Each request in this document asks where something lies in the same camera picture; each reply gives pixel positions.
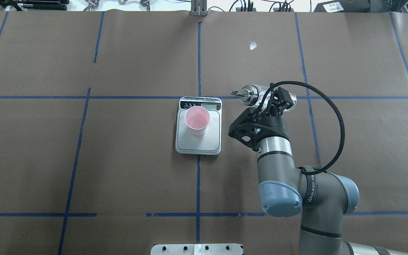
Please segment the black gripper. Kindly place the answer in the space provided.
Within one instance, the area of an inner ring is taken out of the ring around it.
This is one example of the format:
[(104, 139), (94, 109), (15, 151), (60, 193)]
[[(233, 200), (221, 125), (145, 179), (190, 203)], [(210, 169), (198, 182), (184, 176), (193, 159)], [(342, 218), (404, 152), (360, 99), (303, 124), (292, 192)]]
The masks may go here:
[(254, 118), (259, 119), (260, 132), (257, 134), (257, 141), (269, 137), (281, 137), (290, 140), (288, 128), (282, 118), (283, 112), (294, 109), (294, 94), (288, 90), (277, 87), (271, 94), (271, 111), (269, 112), (268, 100), (262, 103), (259, 100), (254, 105)]

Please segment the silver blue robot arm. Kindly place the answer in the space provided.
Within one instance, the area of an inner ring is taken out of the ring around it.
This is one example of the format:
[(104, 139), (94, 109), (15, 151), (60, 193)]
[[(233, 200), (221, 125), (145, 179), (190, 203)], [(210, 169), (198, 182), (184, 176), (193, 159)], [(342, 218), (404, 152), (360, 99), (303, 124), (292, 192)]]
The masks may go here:
[(250, 117), (264, 212), (274, 217), (301, 213), (300, 255), (401, 255), (401, 251), (342, 239), (343, 216), (356, 209), (358, 187), (350, 178), (326, 173), (329, 165), (296, 167), (282, 119), (283, 112), (295, 104), (290, 92), (272, 84)]

